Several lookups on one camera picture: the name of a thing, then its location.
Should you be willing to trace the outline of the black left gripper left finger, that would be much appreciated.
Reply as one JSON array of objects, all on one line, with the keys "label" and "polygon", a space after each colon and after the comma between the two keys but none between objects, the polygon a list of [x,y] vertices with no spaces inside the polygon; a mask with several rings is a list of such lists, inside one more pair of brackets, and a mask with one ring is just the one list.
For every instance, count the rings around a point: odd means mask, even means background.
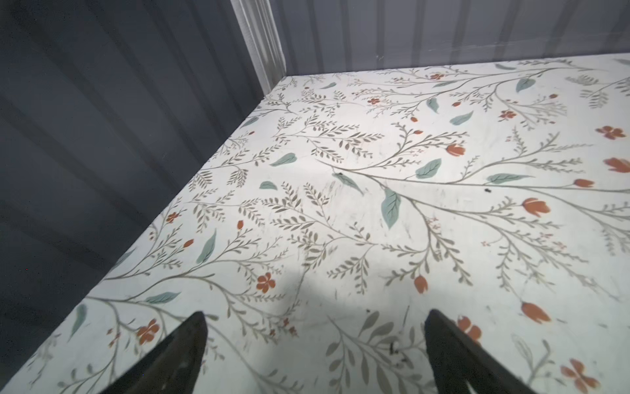
[{"label": "black left gripper left finger", "polygon": [[205,316],[197,311],[103,394],[192,393],[207,339]]}]

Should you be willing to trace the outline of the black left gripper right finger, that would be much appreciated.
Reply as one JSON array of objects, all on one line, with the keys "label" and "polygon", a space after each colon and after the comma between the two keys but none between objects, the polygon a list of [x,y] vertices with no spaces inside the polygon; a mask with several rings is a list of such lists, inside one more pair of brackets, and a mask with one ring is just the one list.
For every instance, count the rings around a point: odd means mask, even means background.
[{"label": "black left gripper right finger", "polygon": [[424,332],[439,394],[534,393],[441,311],[433,309],[429,312]]}]

